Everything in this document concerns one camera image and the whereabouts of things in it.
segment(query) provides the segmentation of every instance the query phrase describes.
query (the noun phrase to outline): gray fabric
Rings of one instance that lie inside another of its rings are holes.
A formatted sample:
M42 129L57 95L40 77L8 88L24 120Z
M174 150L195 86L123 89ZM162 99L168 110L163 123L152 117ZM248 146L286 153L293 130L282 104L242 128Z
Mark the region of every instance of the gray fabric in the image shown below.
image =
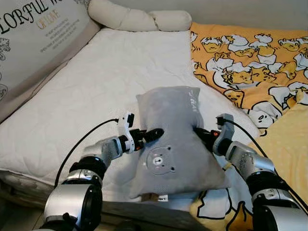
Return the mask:
M227 180L213 155L194 133L203 127L198 109L199 88L156 88L138 95L141 127L162 128L157 141L146 143L139 157L130 197L227 187Z

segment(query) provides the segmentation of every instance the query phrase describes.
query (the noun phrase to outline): white bolster pillow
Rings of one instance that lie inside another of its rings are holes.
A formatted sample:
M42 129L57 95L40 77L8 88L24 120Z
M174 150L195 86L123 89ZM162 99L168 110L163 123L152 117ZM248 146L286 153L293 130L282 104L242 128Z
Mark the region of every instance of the white bolster pillow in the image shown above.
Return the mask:
M155 31L154 19L146 12L119 6L109 0L91 0L89 16L109 28L127 31Z
M126 31L184 31L192 23L186 11L145 11L126 8L109 0L91 0L89 16L109 28Z
M162 31L185 31L192 24L192 17L186 11L151 11L148 14Z

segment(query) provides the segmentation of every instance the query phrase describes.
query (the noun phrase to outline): yellow fabric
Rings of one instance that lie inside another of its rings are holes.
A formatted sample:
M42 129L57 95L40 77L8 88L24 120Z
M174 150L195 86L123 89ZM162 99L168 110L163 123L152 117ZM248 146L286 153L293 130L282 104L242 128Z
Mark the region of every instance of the yellow fabric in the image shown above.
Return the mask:
M308 203L308 32L193 23L191 56L196 78L248 114L264 132L257 142ZM234 171L226 170L238 177L233 187L204 192L191 205L190 213L210 230L253 229L249 192Z
M308 204L308 107L295 105L256 141L278 174ZM253 143L249 146L258 152Z
M307 31L193 23L191 56L195 76L244 109L260 129L308 91Z

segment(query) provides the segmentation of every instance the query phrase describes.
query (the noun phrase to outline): black rubber joint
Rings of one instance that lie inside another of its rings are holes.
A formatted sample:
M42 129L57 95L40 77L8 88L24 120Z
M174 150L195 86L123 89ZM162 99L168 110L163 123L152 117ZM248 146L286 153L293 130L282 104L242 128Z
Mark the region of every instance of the black rubber joint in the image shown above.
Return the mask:
M224 125L225 119L223 117L217 117L217 125Z
M230 145L232 144L232 140L230 139L223 139L217 148L218 153L226 155L227 150L229 149Z
M247 178L246 183L251 195L264 189L282 189L285 191L289 190L286 182L281 177L272 172L255 173Z
M69 169L69 172L80 169L93 171L103 180L107 167L100 158L95 156L86 156L79 162L75 162Z

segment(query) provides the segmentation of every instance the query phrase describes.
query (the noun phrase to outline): quilted mattress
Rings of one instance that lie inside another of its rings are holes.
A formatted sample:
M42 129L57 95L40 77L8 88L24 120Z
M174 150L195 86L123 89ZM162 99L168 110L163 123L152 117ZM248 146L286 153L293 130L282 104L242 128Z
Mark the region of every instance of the quilted mattress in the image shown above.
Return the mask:
M217 129L215 117L234 115L254 137L250 119L224 96L193 76L190 36L185 32L126 32L104 28L30 101L0 124L0 179L32 196L48 195L57 170L69 150L90 129L127 110L139 127L137 94L161 86L200 87L200 111L206 129ZM62 172L78 161L82 150L98 140L118 135L107 124L88 136ZM235 140L249 143L239 130ZM140 201L128 198L137 155L125 154L112 162L103 180L103 198L109 202ZM187 211L193 195L174 197L163 204Z

